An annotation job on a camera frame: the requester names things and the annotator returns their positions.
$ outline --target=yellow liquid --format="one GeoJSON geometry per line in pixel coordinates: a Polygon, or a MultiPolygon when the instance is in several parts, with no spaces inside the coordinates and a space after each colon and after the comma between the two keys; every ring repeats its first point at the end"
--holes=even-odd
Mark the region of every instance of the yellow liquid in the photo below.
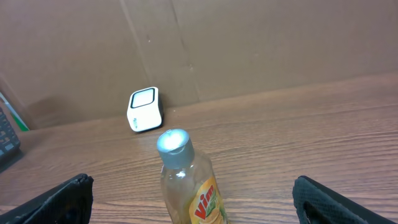
{"type": "Polygon", "coordinates": [[[189,206],[199,188],[214,176],[210,158],[195,150],[192,163],[181,169],[162,168],[160,184],[173,224],[191,224],[189,206]]]}

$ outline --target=bottle label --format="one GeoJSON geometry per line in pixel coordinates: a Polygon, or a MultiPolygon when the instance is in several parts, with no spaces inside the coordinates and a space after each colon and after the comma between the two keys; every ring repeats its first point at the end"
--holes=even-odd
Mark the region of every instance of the bottle label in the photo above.
{"type": "Polygon", "coordinates": [[[223,199],[214,176],[199,188],[189,206],[189,215],[192,224],[228,224],[223,199]]]}

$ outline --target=wood grain surface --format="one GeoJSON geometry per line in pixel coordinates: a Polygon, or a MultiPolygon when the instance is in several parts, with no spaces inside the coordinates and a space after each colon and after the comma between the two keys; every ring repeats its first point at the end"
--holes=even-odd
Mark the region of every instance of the wood grain surface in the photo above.
{"type": "Polygon", "coordinates": [[[0,174],[0,213],[84,172],[92,223],[170,223],[155,144],[186,129],[208,153],[231,223],[298,223],[307,175],[398,222],[398,73],[171,108],[133,133],[125,117],[20,133],[25,156],[0,174]]]}

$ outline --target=device screen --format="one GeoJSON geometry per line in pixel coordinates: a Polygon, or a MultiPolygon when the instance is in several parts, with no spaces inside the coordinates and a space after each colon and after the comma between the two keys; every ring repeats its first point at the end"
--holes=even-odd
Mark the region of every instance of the device screen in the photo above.
{"type": "Polygon", "coordinates": [[[137,108],[139,106],[144,106],[148,105],[149,103],[152,103],[154,100],[154,89],[150,88],[147,90],[142,90],[134,94],[132,97],[132,108],[137,108]]]}

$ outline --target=green object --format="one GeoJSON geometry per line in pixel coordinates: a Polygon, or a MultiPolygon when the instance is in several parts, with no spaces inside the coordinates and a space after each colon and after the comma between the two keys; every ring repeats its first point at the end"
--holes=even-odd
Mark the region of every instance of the green object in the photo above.
{"type": "Polygon", "coordinates": [[[206,208],[206,217],[210,215],[210,213],[216,208],[216,192],[213,193],[213,195],[209,199],[209,205],[206,208]]]}
{"type": "Polygon", "coordinates": [[[226,212],[225,212],[225,210],[224,210],[223,208],[221,208],[221,207],[220,207],[220,212],[221,212],[221,215],[223,216],[223,220],[227,220],[228,218],[227,218],[227,216],[226,216],[226,212]]]}
{"type": "Polygon", "coordinates": [[[14,114],[11,114],[11,116],[12,116],[12,118],[14,118],[14,121],[17,123],[17,125],[18,125],[18,127],[19,127],[19,129],[20,129],[21,131],[29,131],[29,129],[27,128],[27,126],[25,126],[24,124],[22,124],[22,122],[21,122],[17,117],[15,117],[14,114]]]}

